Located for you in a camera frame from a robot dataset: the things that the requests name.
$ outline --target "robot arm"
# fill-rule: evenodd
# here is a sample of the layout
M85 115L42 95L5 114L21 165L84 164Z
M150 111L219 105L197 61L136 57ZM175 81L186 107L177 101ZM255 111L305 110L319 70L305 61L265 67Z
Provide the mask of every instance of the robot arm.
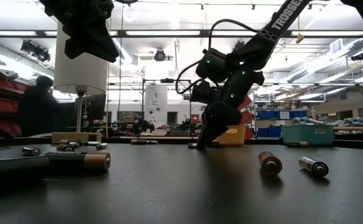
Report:
M261 70L270 58L276 43L311 0L286 0L272 20L242 48L225 55L215 49L204 50L196 74L213 82L227 80L222 88L209 87L203 80L194 86L191 101L207 103L202 114L202 132L195 147L204 149L227 130L227 125L240 123L237 109L254 83L262 85ZM355 7L363 17L363 0L342 0Z

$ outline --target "table surface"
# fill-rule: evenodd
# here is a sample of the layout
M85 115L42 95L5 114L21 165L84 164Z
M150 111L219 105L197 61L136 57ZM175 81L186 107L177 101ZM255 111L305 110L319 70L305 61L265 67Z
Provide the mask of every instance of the table surface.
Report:
M0 147L0 158L21 149ZM104 175L47 177L1 192L0 223L363 223L363 149L109 144L104 151L112 158ZM279 178L261 174L262 151L281 159ZM326 162L327 179L301 170L301 156Z

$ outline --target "black jacket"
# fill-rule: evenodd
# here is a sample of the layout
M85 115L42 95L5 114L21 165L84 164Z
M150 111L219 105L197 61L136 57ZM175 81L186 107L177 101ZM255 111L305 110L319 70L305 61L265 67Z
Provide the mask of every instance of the black jacket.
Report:
M23 136L51 133L54 113L59 109L55 98L38 86L28 88L18 106L18 122Z

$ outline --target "blue bin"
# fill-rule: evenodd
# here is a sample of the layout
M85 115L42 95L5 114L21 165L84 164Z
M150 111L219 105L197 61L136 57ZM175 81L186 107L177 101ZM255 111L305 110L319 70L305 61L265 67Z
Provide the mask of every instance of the blue bin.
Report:
M281 133L281 128L268 128L268 136L271 138L280 138Z
M275 111L259 111L257 117L260 119L273 119L276 118Z
M258 128L257 137L268 137L268 128Z
M307 111L292 111L291 118L302 118L307 116Z

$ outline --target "white water heater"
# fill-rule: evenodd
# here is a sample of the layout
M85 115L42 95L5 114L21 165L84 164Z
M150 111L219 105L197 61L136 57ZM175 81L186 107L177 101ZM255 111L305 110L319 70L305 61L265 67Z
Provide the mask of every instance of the white water heater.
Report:
M151 85L145 89L144 119L155 128L167 124L167 86Z

